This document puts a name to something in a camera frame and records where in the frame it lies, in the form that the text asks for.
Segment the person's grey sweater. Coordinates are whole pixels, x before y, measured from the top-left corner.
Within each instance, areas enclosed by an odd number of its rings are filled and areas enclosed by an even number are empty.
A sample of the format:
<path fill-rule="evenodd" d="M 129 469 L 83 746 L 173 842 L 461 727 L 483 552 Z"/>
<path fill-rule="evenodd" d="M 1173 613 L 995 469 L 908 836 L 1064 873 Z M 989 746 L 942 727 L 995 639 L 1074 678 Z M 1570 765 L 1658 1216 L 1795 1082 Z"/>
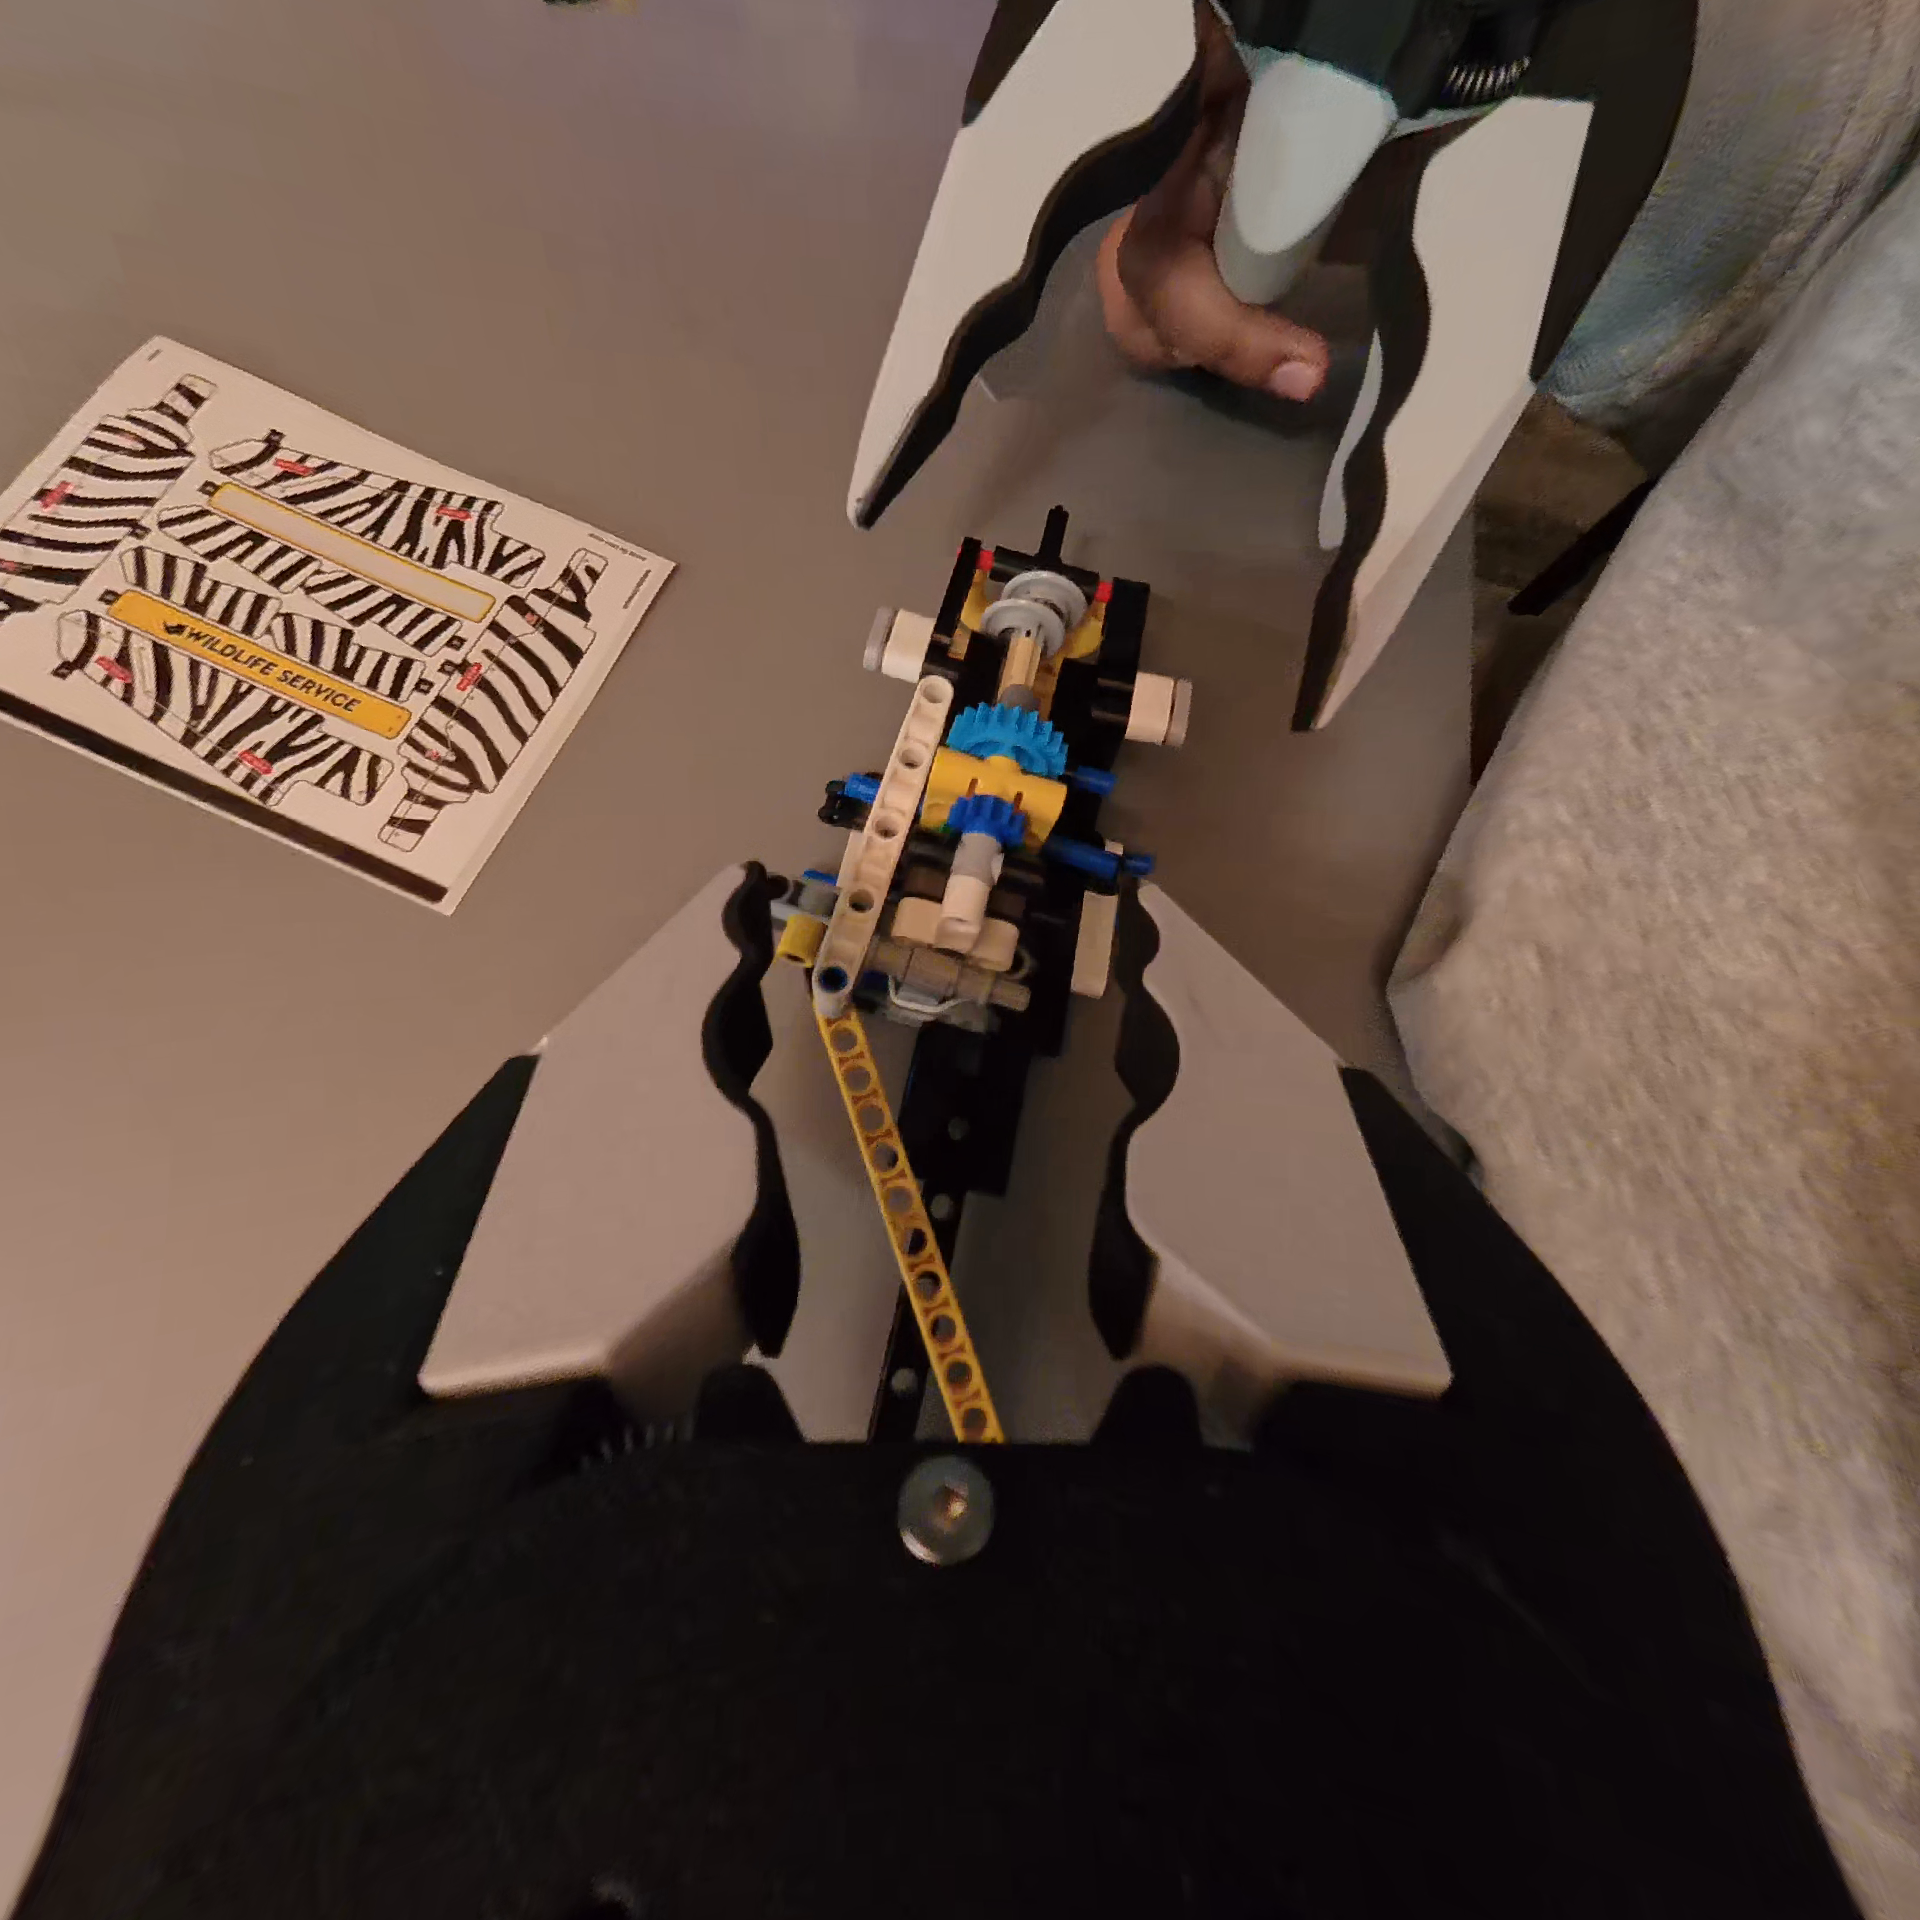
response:
<path fill-rule="evenodd" d="M 1691 1477 L 1915 1918 L 1915 174 L 1656 485 L 1435 866 L 1413 1083 Z"/>

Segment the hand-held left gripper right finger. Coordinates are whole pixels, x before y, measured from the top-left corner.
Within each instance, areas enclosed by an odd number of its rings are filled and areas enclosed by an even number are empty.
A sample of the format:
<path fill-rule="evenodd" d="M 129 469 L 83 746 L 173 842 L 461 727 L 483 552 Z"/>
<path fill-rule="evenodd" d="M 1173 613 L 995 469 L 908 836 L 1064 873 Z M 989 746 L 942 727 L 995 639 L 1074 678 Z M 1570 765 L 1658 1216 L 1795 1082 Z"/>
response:
<path fill-rule="evenodd" d="M 1177 1375 L 1206 1443 L 1252 1443 L 1297 1385 L 1454 1385 L 1340 1057 L 1160 886 L 1122 893 L 1125 1111 L 1090 1230 L 1090 1320 Z"/>

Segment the person's right forearm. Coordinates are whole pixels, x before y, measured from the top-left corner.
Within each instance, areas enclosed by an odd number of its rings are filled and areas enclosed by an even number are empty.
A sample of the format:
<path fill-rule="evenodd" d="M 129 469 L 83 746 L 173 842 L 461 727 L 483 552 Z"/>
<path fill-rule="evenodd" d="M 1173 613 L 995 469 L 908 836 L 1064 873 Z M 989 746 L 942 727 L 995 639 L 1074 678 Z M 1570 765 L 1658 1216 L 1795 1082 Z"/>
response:
<path fill-rule="evenodd" d="M 1915 3 L 1697 3 L 1669 160 L 1544 376 L 1660 473 L 1915 151 Z"/>

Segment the person's right hand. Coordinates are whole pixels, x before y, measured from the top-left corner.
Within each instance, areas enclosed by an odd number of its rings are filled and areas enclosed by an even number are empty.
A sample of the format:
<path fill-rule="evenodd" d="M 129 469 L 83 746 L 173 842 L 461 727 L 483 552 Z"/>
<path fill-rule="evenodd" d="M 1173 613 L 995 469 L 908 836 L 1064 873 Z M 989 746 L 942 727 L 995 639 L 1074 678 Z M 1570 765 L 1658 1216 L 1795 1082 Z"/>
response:
<path fill-rule="evenodd" d="M 1210 251 L 1251 83 L 1210 7 L 1198 3 L 1195 30 L 1198 120 L 1164 175 L 1100 237 L 1100 321 L 1140 371 L 1213 376 L 1252 396 L 1309 400 L 1329 376 L 1326 338 L 1237 300 Z"/>

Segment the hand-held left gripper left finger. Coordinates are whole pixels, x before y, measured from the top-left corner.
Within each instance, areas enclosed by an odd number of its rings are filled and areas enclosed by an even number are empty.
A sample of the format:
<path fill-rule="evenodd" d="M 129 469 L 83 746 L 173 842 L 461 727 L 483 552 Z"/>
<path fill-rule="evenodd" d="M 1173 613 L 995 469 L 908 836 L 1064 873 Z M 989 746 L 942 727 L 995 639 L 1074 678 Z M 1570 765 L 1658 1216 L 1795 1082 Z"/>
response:
<path fill-rule="evenodd" d="M 781 1359 L 800 1230 L 769 1056 L 769 874 L 726 866 L 539 1045 L 417 1381 L 431 1396 L 595 1379 L 643 1421 Z"/>

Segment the zebra striped sticker sheet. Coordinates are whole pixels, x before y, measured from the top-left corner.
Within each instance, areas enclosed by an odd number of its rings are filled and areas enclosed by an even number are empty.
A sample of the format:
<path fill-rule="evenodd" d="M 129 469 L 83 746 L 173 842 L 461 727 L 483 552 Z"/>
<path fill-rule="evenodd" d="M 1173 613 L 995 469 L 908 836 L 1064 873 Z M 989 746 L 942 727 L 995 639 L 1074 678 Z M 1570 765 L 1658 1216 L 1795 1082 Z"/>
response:
<path fill-rule="evenodd" d="M 671 567 L 145 338 L 3 454 L 3 724 L 451 914 Z"/>

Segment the lego vehicle model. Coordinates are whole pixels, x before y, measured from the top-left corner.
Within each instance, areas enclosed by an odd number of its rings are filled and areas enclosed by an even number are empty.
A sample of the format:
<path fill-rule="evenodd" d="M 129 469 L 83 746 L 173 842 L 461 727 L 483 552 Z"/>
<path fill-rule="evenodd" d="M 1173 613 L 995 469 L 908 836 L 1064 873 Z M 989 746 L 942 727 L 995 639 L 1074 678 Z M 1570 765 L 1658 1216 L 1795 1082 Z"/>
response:
<path fill-rule="evenodd" d="M 864 669 L 908 686 L 905 720 L 877 769 L 822 793 L 838 866 L 775 903 L 897 1269 L 882 1443 L 928 1396 L 961 1443 L 1002 1438 L 957 1230 L 974 1195 L 1005 1195 L 1028 1074 L 1108 994 L 1121 902 L 1151 874 L 1100 819 L 1115 754 L 1189 735 L 1189 681 L 1143 665 L 1148 586 L 1064 549 L 1059 503 L 1031 549 L 963 538 L 936 613 L 877 612 Z"/>

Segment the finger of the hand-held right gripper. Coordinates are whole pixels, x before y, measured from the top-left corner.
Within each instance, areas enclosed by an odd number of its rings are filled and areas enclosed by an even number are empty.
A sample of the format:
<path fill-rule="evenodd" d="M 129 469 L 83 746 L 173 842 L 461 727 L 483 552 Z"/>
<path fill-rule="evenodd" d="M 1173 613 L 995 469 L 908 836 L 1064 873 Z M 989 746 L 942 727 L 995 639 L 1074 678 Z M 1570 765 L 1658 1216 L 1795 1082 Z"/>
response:
<path fill-rule="evenodd" d="M 1064 249 L 1177 157 L 1198 95 L 1195 3 L 995 7 L 858 431 L 853 524 L 942 443 Z"/>
<path fill-rule="evenodd" d="M 1297 730 L 1381 656 L 1534 389 L 1591 120 L 1591 100 L 1512 98 L 1383 146 L 1371 338 L 1319 507 L 1329 567 Z"/>

